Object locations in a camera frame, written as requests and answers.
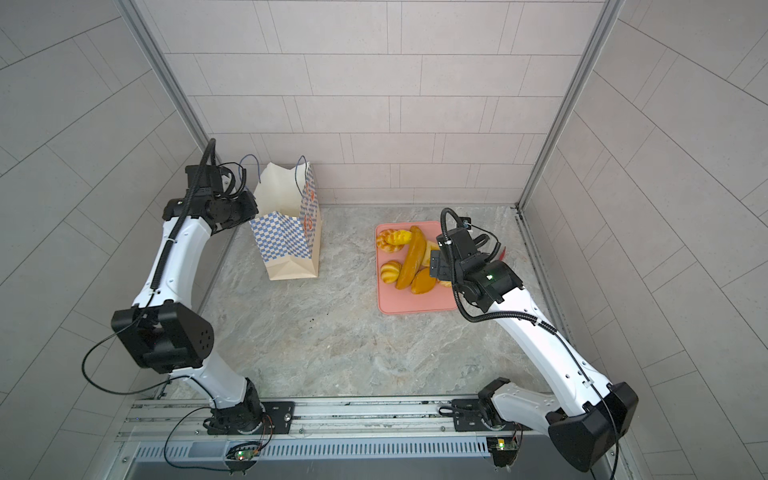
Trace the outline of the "brown oval bread roll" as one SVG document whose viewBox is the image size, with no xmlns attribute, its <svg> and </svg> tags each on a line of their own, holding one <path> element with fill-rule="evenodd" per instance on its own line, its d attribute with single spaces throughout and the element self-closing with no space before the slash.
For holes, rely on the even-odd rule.
<svg viewBox="0 0 768 480">
<path fill-rule="evenodd" d="M 411 283 L 411 293 L 422 295 L 432 291 L 438 280 L 430 275 L 428 268 L 421 269 L 414 277 Z"/>
</svg>

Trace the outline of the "blue checkered paper bag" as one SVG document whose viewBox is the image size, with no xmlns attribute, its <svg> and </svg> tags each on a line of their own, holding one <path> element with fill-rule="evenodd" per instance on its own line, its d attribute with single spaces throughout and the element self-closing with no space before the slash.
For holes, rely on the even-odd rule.
<svg viewBox="0 0 768 480">
<path fill-rule="evenodd" d="M 312 164 L 305 156 L 291 169 L 268 164 L 252 195 L 258 213 L 249 224 L 269 279 L 316 278 L 322 221 Z"/>
</svg>

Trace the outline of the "long yellow baguette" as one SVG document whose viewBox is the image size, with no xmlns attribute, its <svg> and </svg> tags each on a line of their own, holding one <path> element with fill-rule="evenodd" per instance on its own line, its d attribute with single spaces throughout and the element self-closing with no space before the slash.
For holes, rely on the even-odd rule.
<svg viewBox="0 0 768 480">
<path fill-rule="evenodd" d="M 408 244 L 406 258 L 402 264 L 399 277 L 395 283 L 398 290 L 409 287 L 421 268 L 421 263 L 427 250 L 427 239 L 418 226 L 411 226 L 411 240 Z"/>
</svg>

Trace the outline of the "pale yellow bread slice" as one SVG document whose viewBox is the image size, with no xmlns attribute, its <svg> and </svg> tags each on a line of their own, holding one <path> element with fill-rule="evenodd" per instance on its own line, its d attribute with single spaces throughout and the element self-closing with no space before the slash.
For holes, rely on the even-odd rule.
<svg viewBox="0 0 768 480">
<path fill-rule="evenodd" d="M 427 241 L 424 256 L 422 258 L 421 266 L 428 268 L 431 262 L 431 254 L 433 251 L 440 251 L 440 247 L 433 241 Z"/>
</svg>

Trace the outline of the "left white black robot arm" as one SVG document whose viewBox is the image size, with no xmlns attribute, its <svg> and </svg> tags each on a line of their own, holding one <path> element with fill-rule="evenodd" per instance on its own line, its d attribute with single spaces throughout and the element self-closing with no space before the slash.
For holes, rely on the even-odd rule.
<svg viewBox="0 0 768 480">
<path fill-rule="evenodd" d="M 211 416 L 204 426 L 211 435 L 250 434 L 264 422 L 253 382 L 215 351 L 213 326 L 191 307 L 194 277 L 208 240 L 257 212 L 248 191 L 227 199 L 203 190 L 189 201 L 169 201 L 147 281 L 133 305 L 116 311 L 111 320 L 139 367 L 182 380 L 208 397 Z"/>
</svg>

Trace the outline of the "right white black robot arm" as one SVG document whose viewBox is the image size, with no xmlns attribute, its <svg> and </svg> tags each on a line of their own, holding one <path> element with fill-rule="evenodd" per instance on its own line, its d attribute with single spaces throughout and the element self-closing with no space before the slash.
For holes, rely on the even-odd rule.
<svg viewBox="0 0 768 480">
<path fill-rule="evenodd" d="M 619 448 L 639 397 L 613 383 L 569 344 L 504 262 L 450 245 L 432 252 L 431 276 L 450 282 L 459 312 L 471 323 L 497 322 L 530 358 L 551 389 L 537 394 L 497 379 L 479 397 L 488 423 L 519 423 L 547 435 L 575 469 L 589 471 Z"/>
</svg>

